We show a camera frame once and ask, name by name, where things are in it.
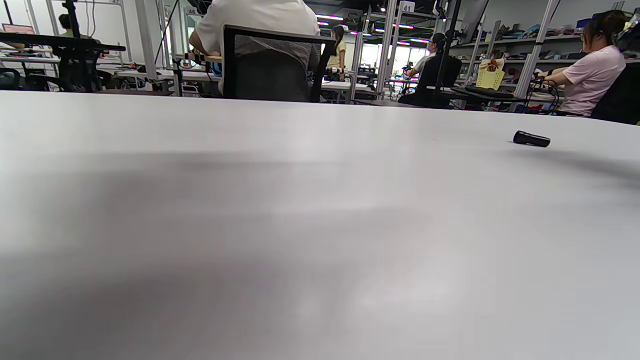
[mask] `black hair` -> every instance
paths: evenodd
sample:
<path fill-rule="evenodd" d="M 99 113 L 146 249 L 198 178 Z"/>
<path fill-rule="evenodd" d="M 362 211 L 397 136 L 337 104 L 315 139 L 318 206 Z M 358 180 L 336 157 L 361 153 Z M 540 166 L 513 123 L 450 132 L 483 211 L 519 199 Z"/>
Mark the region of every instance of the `black hair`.
<path fill-rule="evenodd" d="M 337 35 L 337 40 L 335 41 L 335 47 L 333 47 L 333 56 L 338 56 L 338 45 L 342 42 L 342 38 L 344 38 L 344 28 L 342 25 L 336 25 L 333 27 L 333 32 Z"/>
<path fill-rule="evenodd" d="M 442 54 L 444 52 L 444 44 L 447 41 L 447 37 L 443 33 L 433 34 L 431 37 L 431 42 L 436 45 L 438 48 L 436 50 L 436 54 Z"/>
<path fill-rule="evenodd" d="M 587 46 L 591 47 L 593 39 L 602 35 L 605 37 L 607 45 L 613 45 L 614 35 L 625 29 L 627 21 L 627 16 L 620 10 L 609 10 L 598 14 L 584 28 L 584 41 Z"/>
<path fill-rule="evenodd" d="M 63 28 L 69 30 L 71 28 L 71 19 L 69 19 L 69 14 L 64 13 L 62 15 L 60 15 L 58 17 L 58 20 L 60 21 L 60 25 L 62 25 Z"/>

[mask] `pink shirt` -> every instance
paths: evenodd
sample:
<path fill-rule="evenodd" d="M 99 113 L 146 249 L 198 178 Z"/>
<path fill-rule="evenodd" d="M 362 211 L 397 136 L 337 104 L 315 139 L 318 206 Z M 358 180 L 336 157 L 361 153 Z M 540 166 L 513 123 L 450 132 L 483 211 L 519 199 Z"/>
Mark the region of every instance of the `pink shirt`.
<path fill-rule="evenodd" d="M 625 57 L 617 47 L 589 53 L 564 71 L 571 84 L 564 87 L 561 111 L 591 116 L 593 108 L 625 69 Z"/>

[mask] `table surface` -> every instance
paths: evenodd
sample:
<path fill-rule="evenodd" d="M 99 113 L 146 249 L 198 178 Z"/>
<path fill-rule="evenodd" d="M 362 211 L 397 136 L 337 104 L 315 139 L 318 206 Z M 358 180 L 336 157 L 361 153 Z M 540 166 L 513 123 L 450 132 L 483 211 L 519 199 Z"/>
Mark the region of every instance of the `table surface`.
<path fill-rule="evenodd" d="M 160 80 L 173 79 L 173 70 L 157 69 L 156 71 L 160 73 L 160 75 L 158 75 L 158 79 L 160 79 Z M 138 72 L 137 70 L 120 71 L 120 72 L 118 72 L 116 74 L 118 76 L 130 77 L 130 78 L 146 78 L 147 77 L 147 73 L 146 72 Z M 220 81 L 221 78 L 217 78 L 216 76 L 213 76 L 212 74 L 207 75 L 207 73 L 204 72 L 204 71 L 187 71 L 187 70 L 183 70 L 182 71 L 182 79 L 186 80 L 186 81 L 206 80 L 206 81 L 218 82 L 218 81 Z"/>
<path fill-rule="evenodd" d="M 0 106 L 2 359 L 640 357 L 637 127 L 37 92 Z M 511 143 L 519 129 L 551 146 Z"/>
<path fill-rule="evenodd" d="M 522 99 L 519 97 L 511 97 L 511 98 L 503 99 L 501 97 L 487 96 L 487 95 L 479 94 L 476 92 L 468 91 L 467 89 L 462 87 L 451 88 L 451 90 L 459 94 L 467 95 L 469 97 L 475 97 L 476 99 L 481 99 L 484 101 L 492 101 L 492 102 L 527 102 L 528 101 L 527 99 Z"/>
<path fill-rule="evenodd" d="M 365 100 L 365 99 L 354 99 L 354 102 L 358 104 L 371 105 L 371 106 L 390 106 L 392 108 L 415 108 L 415 109 L 424 109 L 421 106 L 409 105 L 409 104 L 401 104 L 396 101 L 389 100 Z"/>

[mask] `yellow basket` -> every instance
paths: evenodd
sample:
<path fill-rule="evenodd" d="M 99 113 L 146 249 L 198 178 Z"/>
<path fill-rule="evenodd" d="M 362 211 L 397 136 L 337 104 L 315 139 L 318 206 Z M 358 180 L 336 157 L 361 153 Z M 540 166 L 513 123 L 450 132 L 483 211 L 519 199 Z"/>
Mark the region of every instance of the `yellow basket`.
<path fill-rule="evenodd" d="M 479 88 L 492 88 L 494 90 L 498 90 L 498 88 L 500 88 L 500 84 L 502 84 L 502 79 L 504 79 L 504 71 L 502 70 L 490 72 L 486 69 L 481 69 L 478 71 L 476 86 Z"/>

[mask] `ceiling light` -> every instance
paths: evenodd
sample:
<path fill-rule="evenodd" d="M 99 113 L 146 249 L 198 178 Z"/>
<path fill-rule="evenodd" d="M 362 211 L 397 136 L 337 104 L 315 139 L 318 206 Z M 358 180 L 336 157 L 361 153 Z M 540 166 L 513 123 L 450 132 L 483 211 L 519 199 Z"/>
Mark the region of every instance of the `ceiling light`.
<path fill-rule="evenodd" d="M 316 17 L 319 19 L 331 19 L 331 20 L 344 20 L 342 17 L 339 16 L 329 16 L 329 15 L 318 15 L 316 14 Z"/>

